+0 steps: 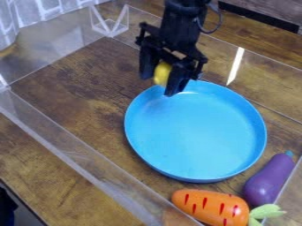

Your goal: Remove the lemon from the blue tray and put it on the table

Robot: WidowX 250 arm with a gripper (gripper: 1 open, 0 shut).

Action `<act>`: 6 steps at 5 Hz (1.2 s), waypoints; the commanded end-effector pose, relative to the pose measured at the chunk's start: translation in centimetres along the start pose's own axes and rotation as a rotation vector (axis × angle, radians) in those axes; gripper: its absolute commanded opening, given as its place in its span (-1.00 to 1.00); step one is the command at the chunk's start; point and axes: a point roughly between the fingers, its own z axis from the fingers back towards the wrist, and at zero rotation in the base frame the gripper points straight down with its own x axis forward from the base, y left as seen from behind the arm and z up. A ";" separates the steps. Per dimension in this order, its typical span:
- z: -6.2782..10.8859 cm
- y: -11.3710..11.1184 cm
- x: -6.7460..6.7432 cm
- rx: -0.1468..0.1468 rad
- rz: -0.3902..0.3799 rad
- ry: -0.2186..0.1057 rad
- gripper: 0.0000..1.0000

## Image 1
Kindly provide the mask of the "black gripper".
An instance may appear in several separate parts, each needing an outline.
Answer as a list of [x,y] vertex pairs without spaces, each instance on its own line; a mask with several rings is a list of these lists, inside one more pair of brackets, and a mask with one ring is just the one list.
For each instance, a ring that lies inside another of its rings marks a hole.
[[[154,77],[160,59],[174,64],[166,84],[167,97],[184,90],[194,71],[192,62],[198,61],[195,73],[200,72],[202,65],[207,63],[206,56],[196,49],[207,4],[208,0],[166,0],[160,27],[146,22],[139,24],[140,34],[136,37],[136,45],[140,47],[139,76],[140,79]],[[186,56],[188,64],[179,63],[179,59],[172,55],[174,51]]]

